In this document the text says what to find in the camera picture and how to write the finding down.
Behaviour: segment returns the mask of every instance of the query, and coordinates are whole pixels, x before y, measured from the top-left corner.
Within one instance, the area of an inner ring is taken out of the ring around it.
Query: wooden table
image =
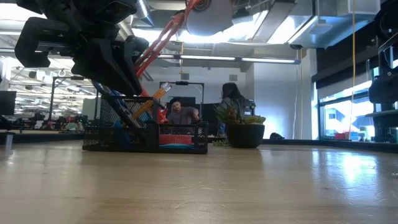
[[[398,155],[305,146],[208,155],[15,144],[0,223],[398,223]]]

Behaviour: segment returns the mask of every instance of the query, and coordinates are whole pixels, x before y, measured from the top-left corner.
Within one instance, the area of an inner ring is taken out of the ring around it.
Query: computer monitor
[[[0,115],[14,115],[16,91],[0,91]]]

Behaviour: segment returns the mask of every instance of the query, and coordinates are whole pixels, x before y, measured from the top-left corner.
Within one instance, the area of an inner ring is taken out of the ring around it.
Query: dark hair
[[[175,102],[179,102],[179,103],[181,103],[181,101],[180,101],[181,99],[180,98],[178,98],[178,97],[176,97],[176,98],[173,98],[172,100],[170,100],[170,105],[173,105]]]
[[[241,94],[235,83],[225,83],[223,85],[223,99],[230,98],[232,101],[239,102],[241,107],[246,104],[245,97]]]

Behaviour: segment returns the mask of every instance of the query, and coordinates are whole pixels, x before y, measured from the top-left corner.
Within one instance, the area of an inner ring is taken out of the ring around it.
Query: orange tool
[[[164,95],[166,95],[166,93],[172,88],[173,86],[166,82],[164,83],[161,88],[159,90],[157,90],[157,92],[153,95],[153,98],[155,98],[156,100],[160,100]],[[137,112],[134,113],[134,115],[132,116],[134,119],[138,119],[138,117],[140,117],[140,115],[145,112],[148,111],[152,108],[152,106],[154,105],[154,102],[152,100],[147,100],[138,110]]]

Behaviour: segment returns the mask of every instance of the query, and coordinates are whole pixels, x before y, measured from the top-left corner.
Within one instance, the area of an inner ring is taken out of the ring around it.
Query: yellow cable
[[[184,42],[181,43],[181,55],[184,54]],[[183,60],[181,59],[181,71],[180,74],[182,75],[184,72],[182,71],[182,63]]]
[[[355,9],[356,0],[353,1],[353,91],[351,93],[351,113],[349,114],[349,131],[348,139],[351,140],[351,122],[353,119],[353,105],[354,105],[354,87],[355,87],[355,75],[356,75],[356,60],[355,60]]]
[[[303,49],[300,50],[300,61],[303,60]],[[303,139],[303,64],[300,64],[301,69],[301,127],[300,127],[300,139]]]

